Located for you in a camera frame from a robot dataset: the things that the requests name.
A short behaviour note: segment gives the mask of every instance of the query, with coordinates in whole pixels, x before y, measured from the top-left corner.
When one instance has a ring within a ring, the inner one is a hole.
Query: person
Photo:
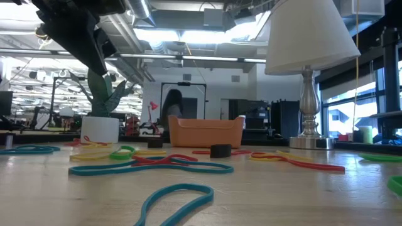
[[[177,89],[168,92],[162,107],[161,125],[163,126],[162,136],[169,136],[169,116],[181,117],[183,114],[183,97]]]

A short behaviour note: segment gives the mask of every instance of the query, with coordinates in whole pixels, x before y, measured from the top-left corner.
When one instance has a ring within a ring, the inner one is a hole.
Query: orange plastic basket
[[[239,148],[243,123],[243,117],[202,120],[169,116],[170,142],[174,147],[209,148],[215,144],[231,144],[232,148]]]

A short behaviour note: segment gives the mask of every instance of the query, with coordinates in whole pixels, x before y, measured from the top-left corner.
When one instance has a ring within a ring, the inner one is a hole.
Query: table lamp
[[[291,148],[332,149],[334,140],[317,132],[321,103],[314,71],[360,56],[333,0],[280,0],[271,10],[265,74],[303,75],[300,112],[303,132],[290,138]]]

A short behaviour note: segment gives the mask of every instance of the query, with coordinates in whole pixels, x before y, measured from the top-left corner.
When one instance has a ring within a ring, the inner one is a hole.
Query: desk
[[[122,144],[146,149],[146,143]],[[0,224],[132,226],[141,205],[154,191],[175,183],[198,183],[211,186],[215,200],[187,216],[181,225],[402,225],[402,200],[386,187],[390,175],[402,175],[402,164],[363,162],[350,151],[261,146],[242,149],[290,151],[311,157],[316,163],[345,166],[346,173],[250,161],[247,155],[240,155],[214,160],[233,165],[235,172],[228,175],[151,169],[75,176],[68,174],[69,167],[110,160],[70,162],[70,154],[79,151],[71,147],[42,156],[0,156]],[[164,150],[210,161],[209,156],[191,154],[194,149]],[[192,191],[168,195],[151,209],[146,225],[159,225],[199,195]]]

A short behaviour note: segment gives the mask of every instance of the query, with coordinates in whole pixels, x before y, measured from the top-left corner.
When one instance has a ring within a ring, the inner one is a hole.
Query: cactus plant
[[[86,89],[81,85],[79,78],[70,72],[71,79],[77,82],[82,92],[87,96],[92,104],[92,115],[94,117],[109,117],[110,113],[118,107],[121,97],[129,95],[135,84],[126,89],[126,80],[122,81],[112,91],[112,80],[109,75],[105,78],[88,70],[88,86],[92,93],[92,97],[87,93]]]

